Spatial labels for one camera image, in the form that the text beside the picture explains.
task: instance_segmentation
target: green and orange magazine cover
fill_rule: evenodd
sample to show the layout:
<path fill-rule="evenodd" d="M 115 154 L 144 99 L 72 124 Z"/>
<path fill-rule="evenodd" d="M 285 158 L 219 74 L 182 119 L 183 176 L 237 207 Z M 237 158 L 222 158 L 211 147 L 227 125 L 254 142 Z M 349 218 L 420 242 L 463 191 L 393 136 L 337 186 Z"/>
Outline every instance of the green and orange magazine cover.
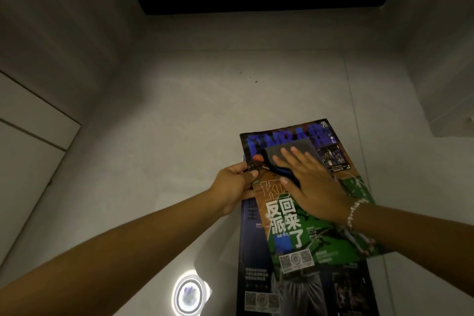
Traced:
<path fill-rule="evenodd" d="M 349 196 L 374 202 L 327 119 L 240 134 L 249 170 L 259 171 L 253 188 L 277 279 L 294 277 L 299 274 L 295 271 L 315 264 L 343 265 L 388 252 L 345 225 L 309 215 L 280 183 L 280 175 L 269 170 L 262 155 L 265 148 L 301 139 L 311 141 L 320 162 Z"/>

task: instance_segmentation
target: basketball magazine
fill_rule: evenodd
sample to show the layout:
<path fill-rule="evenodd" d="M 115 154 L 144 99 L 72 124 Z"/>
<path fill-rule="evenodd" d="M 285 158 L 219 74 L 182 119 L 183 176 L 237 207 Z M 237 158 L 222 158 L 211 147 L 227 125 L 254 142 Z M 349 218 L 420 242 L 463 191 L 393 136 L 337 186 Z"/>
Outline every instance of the basketball magazine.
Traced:
<path fill-rule="evenodd" d="M 347 195 L 373 203 L 367 186 L 327 119 L 243 133 L 240 140 L 249 170 L 259 171 L 253 188 L 276 281 L 297 277 L 301 270 L 318 264 L 347 265 L 388 252 L 373 239 L 305 212 L 280 183 L 284 174 L 276 174 L 278 170 L 269 161 L 267 151 L 275 150 L 273 146 L 311 142 L 309 147 L 315 157 L 339 181 Z"/>
<path fill-rule="evenodd" d="M 365 260 L 316 264 L 277 281 L 255 199 L 242 201 L 237 316 L 378 316 Z"/>

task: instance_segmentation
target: person's left hand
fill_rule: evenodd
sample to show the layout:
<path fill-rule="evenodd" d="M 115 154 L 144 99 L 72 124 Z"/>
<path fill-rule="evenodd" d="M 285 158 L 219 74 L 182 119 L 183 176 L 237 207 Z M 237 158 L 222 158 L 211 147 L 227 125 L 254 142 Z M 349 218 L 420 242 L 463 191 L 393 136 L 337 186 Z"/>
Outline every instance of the person's left hand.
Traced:
<path fill-rule="evenodd" d="M 255 197 L 252 181 L 258 171 L 243 172 L 246 169 L 245 161 L 222 169 L 209 188 L 212 198 L 221 204 L 223 215 L 231 213 L 239 201 Z"/>

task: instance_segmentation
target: forearm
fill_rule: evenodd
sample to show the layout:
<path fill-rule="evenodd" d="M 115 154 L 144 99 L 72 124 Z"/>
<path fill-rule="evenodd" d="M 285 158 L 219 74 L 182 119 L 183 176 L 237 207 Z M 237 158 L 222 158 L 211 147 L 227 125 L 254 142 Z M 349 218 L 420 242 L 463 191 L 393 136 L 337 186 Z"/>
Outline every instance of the forearm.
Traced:
<path fill-rule="evenodd" d="M 474 296 L 473 226 L 370 204 L 353 226 Z"/>
<path fill-rule="evenodd" d="M 114 314 L 221 216 L 211 201 L 206 191 L 68 250 L 0 290 L 0 314 Z"/>

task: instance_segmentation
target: hand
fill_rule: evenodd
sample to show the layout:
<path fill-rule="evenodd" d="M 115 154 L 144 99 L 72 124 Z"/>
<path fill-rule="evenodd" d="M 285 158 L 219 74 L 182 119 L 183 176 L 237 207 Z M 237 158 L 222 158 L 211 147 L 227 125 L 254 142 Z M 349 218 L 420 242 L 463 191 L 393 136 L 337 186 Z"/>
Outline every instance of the hand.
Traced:
<path fill-rule="evenodd" d="M 339 182 L 310 153 L 303 154 L 294 146 L 291 151 L 293 154 L 281 148 L 286 162 L 277 156 L 273 156 L 273 160 L 278 166 L 291 169 L 301 189 L 287 178 L 281 178 L 281 183 L 307 213 L 319 219 L 345 224 L 354 199 L 346 196 Z"/>
<path fill-rule="evenodd" d="M 243 172 L 246 169 L 245 161 L 222 169 L 209 188 L 213 199 L 221 204 L 223 216 L 231 213 L 239 201 L 255 197 L 252 181 L 258 171 Z"/>

